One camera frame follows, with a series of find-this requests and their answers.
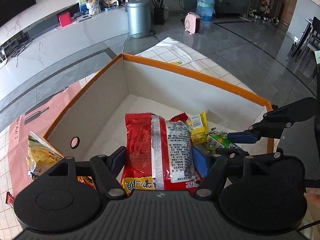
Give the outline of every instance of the wooden door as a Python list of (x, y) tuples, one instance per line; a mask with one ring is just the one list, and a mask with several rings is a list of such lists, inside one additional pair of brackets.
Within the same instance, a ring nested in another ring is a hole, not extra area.
[(280, 22), (289, 27), (297, 0), (283, 0), (282, 11), (280, 13)]

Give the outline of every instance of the small red packet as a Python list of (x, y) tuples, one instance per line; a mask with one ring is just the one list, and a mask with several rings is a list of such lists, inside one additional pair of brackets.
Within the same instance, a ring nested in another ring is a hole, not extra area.
[(134, 189), (189, 190), (199, 183), (189, 126), (181, 114), (168, 121), (151, 113), (126, 114), (127, 162), (121, 184)]
[(11, 195), (11, 193), (8, 191), (7, 192), (7, 197), (5, 199), (5, 203), (10, 205), (13, 208), (13, 201), (14, 201), (14, 197)]

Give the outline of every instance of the red box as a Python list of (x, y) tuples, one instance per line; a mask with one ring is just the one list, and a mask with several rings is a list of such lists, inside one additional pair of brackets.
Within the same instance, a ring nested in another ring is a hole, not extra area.
[(59, 17), (59, 22), (61, 24), (61, 27), (66, 26), (71, 23), (71, 18), (70, 18), (69, 12), (60, 14), (58, 17)]

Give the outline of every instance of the silver trash can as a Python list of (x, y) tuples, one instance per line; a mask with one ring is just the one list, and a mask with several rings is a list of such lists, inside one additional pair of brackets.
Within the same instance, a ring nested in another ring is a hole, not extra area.
[(129, 35), (149, 33), (151, 31), (151, 15), (149, 0), (131, 0), (126, 4), (128, 12)]

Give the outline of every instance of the metal screw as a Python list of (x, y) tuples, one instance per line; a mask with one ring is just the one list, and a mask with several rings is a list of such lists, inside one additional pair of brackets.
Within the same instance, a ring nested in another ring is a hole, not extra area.
[(124, 191), (120, 188), (113, 188), (108, 191), (108, 194), (112, 197), (121, 197), (124, 194)]
[(199, 197), (209, 197), (212, 192), (211, 190), (209, 189), (206, 189), (206, 188), (201, 188), (201, 189), (198, 189), (196, 194), (199, 196)]
[(275, 159), (279, 158), (280, 156), (281, 156), (281, 153), (280, 153), (280, 152), (276, 152), (276, 153), (273, 155), (273, 157), (274, 157)]

